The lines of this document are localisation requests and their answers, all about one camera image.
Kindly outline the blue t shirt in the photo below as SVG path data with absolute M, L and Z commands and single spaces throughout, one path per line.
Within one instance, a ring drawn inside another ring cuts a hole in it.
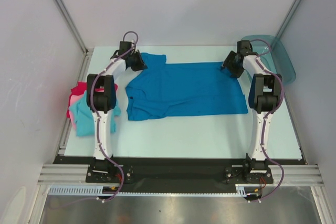
M 147 69 L 125 88 L 130 121 L 248 112 L 238 80 L 221 62 L 167 63 L 166 55 L 141 56 Z

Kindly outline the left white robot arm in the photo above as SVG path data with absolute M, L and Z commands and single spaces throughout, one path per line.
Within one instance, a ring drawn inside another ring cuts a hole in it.
M 129 68 L 136 72 L 148 67 L 136 49 L 136 42 L 123 40 L 109 64 L 100 73 L 87 76 L 87 105 L 92 111 L 95 139 L 91 168 L 105 182 L 112 181 L 116 175 L 115 164 L 110 162 L 113 156 L 111 120 L 117 105 L 115 81 Z

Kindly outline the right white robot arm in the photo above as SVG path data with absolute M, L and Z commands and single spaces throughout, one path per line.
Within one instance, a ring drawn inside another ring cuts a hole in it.
M 248 105 L 253 113 L 253 130 L 249 151 L 241 169 L 228 168 L 228 183 L 273 183 L 268 154 L 268 135 L 273 114 L 284 100 L 282 76 L 269 70 L 261 61 L 261 55 L 253 51 L 250 40 L 237 42 L 237 50 L 231 51 L 222 69 L 238 79 L 247 72 L 251 76 Z

